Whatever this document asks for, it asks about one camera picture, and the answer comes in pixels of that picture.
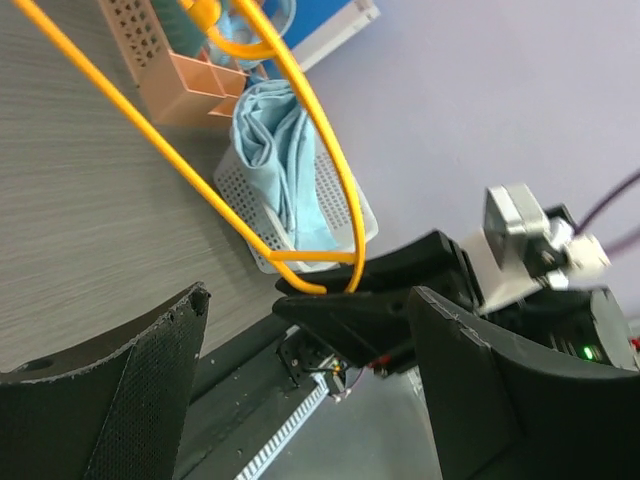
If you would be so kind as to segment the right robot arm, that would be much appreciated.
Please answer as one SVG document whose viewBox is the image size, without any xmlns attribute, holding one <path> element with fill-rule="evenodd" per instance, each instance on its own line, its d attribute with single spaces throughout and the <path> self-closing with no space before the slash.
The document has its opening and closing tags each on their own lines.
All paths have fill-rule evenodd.
<svg viewBox="0 0 640 480">
<path fill-rule="evenodd" d="M 409 293 L 428 287 L 463 310 L 562 353 L 611 364 L 598 332 L 618 314 L 608 288 L 544 288 L 492 313 L 479 312 L 482 295 L 468 254 L 434 230 L 391 253 L 369 260 L 357 290 L 347 293 L 349 270 L 308 273 L 305 280 L 326 287 L 324 295 L 303 294 L 285 280 L 276 315 L 300 327 L 353 367 L 379 376 L 403 373 L 417 364 L 408 319 Z"/>
</svg>

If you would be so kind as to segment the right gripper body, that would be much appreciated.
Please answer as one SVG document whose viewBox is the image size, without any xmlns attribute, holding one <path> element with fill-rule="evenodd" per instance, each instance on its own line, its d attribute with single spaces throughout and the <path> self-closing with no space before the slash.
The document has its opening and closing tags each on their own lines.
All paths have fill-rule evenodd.
<svg viewBox="0 0 640 480">
<path fill-rule="evenodd" d="M 380 377 L 403 373 L 417 365 L 414 341 L 408 320 L 408 301 L 415 287 L 427 287 L 454 304 L 472 311 L 483 296 L 466 251 L 450 238 L 450 263 L 435 279 L 423 285 L 374 292 L 384 294 L 385 313 L 391 316 L 392 324 L 401 329 L 401 334 L 369 363 L 369 368 Z"/>
</svg>

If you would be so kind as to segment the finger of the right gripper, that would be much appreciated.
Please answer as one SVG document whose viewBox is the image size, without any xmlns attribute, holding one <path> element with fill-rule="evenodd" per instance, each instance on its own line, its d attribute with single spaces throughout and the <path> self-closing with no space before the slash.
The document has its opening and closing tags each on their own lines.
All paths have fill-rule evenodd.
<svg viewBox="0 0 640 480">
<path fill-rule="evenodd" d="M 384 292 L 423 285 L 442 274 L 449 263 L 450 238 L 434 230 L 413 243 L 367 260 L 356 292 Z M 348 266 L 302 275 L 303 280 L 326 287 L 329 294 L 344 292 L 350 278 Z M 301 294 L 284 279 L 278 280 L 275 288 L 285 295 Z"/>
<path fill-rule="evenodd" d="M 283 297 L 273 312 L 351 365 L 415 365 L 407 292 Z"/>
</svg>

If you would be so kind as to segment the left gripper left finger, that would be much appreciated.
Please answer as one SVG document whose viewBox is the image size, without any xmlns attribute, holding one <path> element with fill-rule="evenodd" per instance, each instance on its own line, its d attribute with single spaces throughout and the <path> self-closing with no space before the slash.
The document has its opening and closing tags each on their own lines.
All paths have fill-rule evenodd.
<svg viewBox="0 0 640 480">
<path fill-rule="evenodd" d="M 204 337 L 201 282 L 1 375 L 4 479 L 169 479 Z"/>
</svg>

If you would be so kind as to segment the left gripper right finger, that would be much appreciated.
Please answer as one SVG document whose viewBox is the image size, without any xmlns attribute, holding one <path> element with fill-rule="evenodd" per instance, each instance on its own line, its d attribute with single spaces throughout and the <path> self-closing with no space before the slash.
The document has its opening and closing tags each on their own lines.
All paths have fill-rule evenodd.
<svg viewBox="0 0 640 480">
<path fill-rule="evenodd" d="M 639 376 L 549 349 L 426 287 L 408 319 L 446 479 L 635 479 Z"/>
</svg>

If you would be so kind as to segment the light blue trousers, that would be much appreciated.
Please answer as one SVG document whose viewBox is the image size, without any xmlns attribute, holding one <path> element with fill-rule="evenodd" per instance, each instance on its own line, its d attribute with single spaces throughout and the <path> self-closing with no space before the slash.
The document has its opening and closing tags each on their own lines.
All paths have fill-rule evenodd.
<svg viewBox="0 0 640 480">
<path fill-rule="evenodd" d="M 245 178 L 283 223 L 295 222 L 301 195 L 315 187 L 313 179 L 303 184 L 303 176 L 315 172 L 315 140 L 313 122 L 285 80 L 253 84 L 235 106 L 231 141 Z"/>
</svg>

